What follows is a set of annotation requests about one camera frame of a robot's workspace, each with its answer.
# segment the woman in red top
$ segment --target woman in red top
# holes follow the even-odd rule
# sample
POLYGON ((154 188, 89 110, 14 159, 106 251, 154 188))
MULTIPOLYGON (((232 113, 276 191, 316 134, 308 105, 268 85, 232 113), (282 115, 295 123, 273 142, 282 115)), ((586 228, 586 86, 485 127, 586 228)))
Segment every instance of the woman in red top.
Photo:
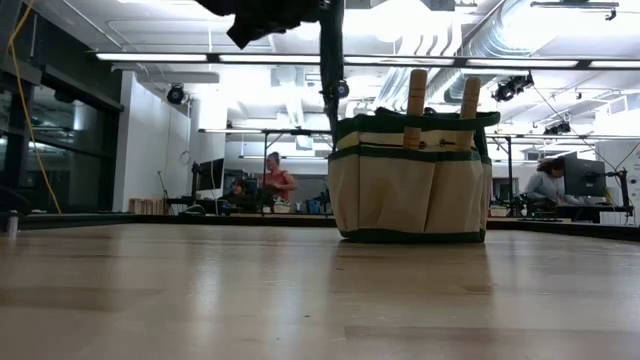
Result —
POLYGON ((280 169, 279 153, 272 152, 267 156, 267 169, 269 173, 265 177, 264 183, 275 188, 275 195, 289 201, 289 192, 296 189, 296 181, 291 174, 280 169))

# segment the tool bag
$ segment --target tool bag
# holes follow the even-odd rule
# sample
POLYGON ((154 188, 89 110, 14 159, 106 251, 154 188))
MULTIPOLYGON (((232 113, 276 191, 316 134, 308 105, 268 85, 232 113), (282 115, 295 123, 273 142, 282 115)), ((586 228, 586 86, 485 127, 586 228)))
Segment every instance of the tool bag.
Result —
POLYGON ((339 121, 329 191, 342 236, 483 242, 492 178, 484 128, 499 121, 496 112, 460 120, 382 108, 339 121), (405 127, 421 129, 420 150, 403 149, 405 127))

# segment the yellow cable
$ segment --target yellow cable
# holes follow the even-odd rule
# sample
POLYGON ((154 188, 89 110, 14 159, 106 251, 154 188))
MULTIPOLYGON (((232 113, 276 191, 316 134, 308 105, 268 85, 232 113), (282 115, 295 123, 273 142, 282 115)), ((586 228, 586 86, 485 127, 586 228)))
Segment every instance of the yellow cable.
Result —
POLYGON ((24 119, 29 127, 29 134, 31 135, 31 141, 33 142, 33 148, 35 149, 36 159, 38 159, 38 165, 40 166, 40 172, 42 173, 42 177, 44 178, 44 182, 47 185, 47 189, 49 189, 49 194, 53 199, 53 203, 56 205, 56 210, 58 210, 58 214, 62 214, 62 210, 60 210, 60 205, 58 204, 58 199, 56 198, 56 194, 53 192, 53 188, 51 188, 51 184, 49 183, 49 178, 47 177, 47 172, 44 169, 44 164, 42 163, 42 159, 40 158, 40 152, 38 151, 38 145, 36 144, 35 137, 33 135, 33 126, 31 125, 31 116, 29 115, 29 109, 27 107, 27 100, 24 96, 24 90, 22 89, 22 78, 20 77, 20 66, 18 66, 18 58, 16 57, 16 49, 13 46, 13 41, 16 36, 20 33, 22 26, 27 22, 27 17, 33 8, 33 3, 35 0, 29 1, 27 5, 27 10, 22 15, 22 19, 18 22, 18 26, 14 30, 13 34, 9 38, 9 48, 11 49, 11 55, 13 57, 13 66, 16 68, 16 78, 18 82, 18 91, 20 93, 20 100, 22 102, 22 110, 24 112, 24 119))

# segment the wooden table surface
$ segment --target wooden table surface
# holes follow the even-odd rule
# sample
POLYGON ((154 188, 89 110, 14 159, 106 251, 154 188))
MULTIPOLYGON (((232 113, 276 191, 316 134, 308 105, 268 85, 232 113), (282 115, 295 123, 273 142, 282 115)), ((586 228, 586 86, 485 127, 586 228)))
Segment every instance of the wooden table surface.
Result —
POLYGON ((638 359, 640 248, 119 225, 0 240, 2 359, 638 359))

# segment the wooden handle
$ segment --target wooden handle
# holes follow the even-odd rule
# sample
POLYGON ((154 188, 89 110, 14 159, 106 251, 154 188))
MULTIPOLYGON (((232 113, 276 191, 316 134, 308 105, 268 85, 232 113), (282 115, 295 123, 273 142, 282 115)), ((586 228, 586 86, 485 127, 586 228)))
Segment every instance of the wooden handle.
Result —
MULTIPOLYGON (((482 81, 476 77, 470 77, 464 84, 464 94, 462 95, 462 108, 460 108, 460 119, 475 119, 478 111, 478 98, 482 81)), ((461 131, 456 135, 456 144, 467 148, 473 144, 473 132, 461 131)))
MULTIPOLYGON (((415 69, 411 71, 409 79, 409 102, 407 114, 422 116, 424 112, 424 98, 427 93, 427 70, 415 69)), ((404 149, 419 150, 420 128, 405 127, 402 147, 404 149)))

